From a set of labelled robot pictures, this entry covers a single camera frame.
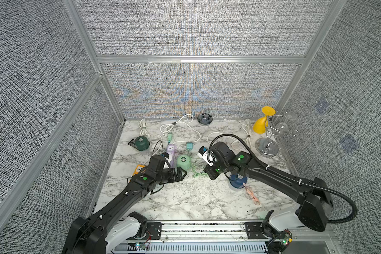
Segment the clear wine glass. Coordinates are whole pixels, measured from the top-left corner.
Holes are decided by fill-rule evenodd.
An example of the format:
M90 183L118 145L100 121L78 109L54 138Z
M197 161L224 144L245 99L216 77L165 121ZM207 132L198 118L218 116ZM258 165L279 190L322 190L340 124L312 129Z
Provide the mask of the clear wine glass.
M280 122L274 127L274 131L279 134L285 134L288 133L289 126L285 122Z

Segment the navy blue meat grinder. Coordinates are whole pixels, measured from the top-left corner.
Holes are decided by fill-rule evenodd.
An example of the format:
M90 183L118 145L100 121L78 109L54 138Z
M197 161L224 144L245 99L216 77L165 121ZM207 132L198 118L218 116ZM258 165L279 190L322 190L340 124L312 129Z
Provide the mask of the navy blue meat grinder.
M229 186L233 190L243 189L248 181L247 177L234 174L231 174L229 179Z

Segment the black grinder blade lid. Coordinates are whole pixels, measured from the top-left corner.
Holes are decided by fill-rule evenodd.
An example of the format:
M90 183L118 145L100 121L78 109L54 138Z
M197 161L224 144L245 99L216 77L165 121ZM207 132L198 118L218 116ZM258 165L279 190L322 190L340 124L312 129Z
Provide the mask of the black grinder blade lid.
M202 126L208 126L213 122L213 116L208 113L201 113L197 116L197 121Z

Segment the light green meat grinder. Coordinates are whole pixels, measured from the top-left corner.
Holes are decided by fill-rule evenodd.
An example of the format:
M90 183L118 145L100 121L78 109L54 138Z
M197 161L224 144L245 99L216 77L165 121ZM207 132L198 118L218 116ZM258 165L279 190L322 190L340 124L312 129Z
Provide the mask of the light green meat grinder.
M180 155L176 161L177 168L188 172L192 168L192 160L188 155Z

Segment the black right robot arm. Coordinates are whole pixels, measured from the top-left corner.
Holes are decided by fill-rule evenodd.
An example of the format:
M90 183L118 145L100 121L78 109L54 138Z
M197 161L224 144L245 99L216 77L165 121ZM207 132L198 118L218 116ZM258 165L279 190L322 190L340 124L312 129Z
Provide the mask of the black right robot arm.
M198 155L207 165L204 172L211 180L220 174L231 175L229 182L236 183L238 176L260 181L292 199L295 204L284 210L269 211L261 223L263 234L271 237L290 228L306 227L316 232L323 232L328 224L341 224L353 220L358 214L355 202L345 194L330 189L320 178L309 180L279 170L261 161L252 149L237 135L231 137L240 141L246 151L234 153L224 142L214 138L208 147L202 146ZM351 207L348 216L331 219L333 208L332 196L345 200Z

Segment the green usb wall adapter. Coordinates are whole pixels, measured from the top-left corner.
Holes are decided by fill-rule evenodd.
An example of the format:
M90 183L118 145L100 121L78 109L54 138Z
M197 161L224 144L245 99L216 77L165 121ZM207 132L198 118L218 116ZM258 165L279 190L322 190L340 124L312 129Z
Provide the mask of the green usb wall adapter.
M172 138L173 138L172 133L168 133L168 134L167 134L167 141L168 141L168 143L171 143Z

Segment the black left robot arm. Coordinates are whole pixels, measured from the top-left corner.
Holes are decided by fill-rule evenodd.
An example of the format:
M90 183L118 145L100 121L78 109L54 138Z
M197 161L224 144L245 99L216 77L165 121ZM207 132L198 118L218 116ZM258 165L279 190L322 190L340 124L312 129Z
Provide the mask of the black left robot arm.
M122 217L149 193L154 194L156 186L181 182L186 175L184 169L171 167L164 156L152 156L117 197L90 217L79 217L71 224L62 253L106 254L123 240L144 237L144 216L134 212Z

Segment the purple power strip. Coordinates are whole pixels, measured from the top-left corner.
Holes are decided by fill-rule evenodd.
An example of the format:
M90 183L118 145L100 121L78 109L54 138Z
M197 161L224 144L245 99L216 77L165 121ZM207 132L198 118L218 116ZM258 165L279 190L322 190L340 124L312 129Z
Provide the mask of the purple power strip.
M168 160L170 166L175 167L176 166L176 158L175 158L176 145L169 144L167 146L166 153L168 154L167 160Z

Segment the orange power strip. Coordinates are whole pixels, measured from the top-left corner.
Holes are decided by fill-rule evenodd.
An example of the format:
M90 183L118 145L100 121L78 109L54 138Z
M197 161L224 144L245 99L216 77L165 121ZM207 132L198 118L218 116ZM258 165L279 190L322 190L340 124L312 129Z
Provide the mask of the orange power strip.
M142 170L144 167L145 167L145 165L137 165L136 168L135 168L135 170L134 170L134 172L133 172L133 174L132 174L132 176L134 176L134 175L140 173L141 170Z

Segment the dark green meat grinder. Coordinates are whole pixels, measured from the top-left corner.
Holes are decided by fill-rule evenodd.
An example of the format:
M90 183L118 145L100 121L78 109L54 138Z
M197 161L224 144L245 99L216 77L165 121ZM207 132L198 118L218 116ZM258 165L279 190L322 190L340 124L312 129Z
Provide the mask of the dark green meat grinder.
M149 148L150 142L145 136L138 136L128 142L128 145L138 151L145 151Z

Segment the teal usb adapter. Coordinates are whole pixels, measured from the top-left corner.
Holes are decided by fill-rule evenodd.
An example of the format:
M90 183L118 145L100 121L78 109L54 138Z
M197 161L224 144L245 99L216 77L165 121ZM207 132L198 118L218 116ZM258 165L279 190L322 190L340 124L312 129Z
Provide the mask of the teal usb adapter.
M188 151L191 151L193 149L193 147L194 147L194 144L192 142L187 142L186 143L186 149Z

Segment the yellow plastic goblet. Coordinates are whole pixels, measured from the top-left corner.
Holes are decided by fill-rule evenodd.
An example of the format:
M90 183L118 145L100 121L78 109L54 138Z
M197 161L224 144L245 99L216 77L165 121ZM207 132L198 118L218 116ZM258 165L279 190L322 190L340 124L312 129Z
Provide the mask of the yellow plastic goblet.
M253 125L253 131L257 134L264 134L266 132L266 128L268 127L268 117L276 114L274 108L270 106L265 106L262 108L263 117L258 119Z

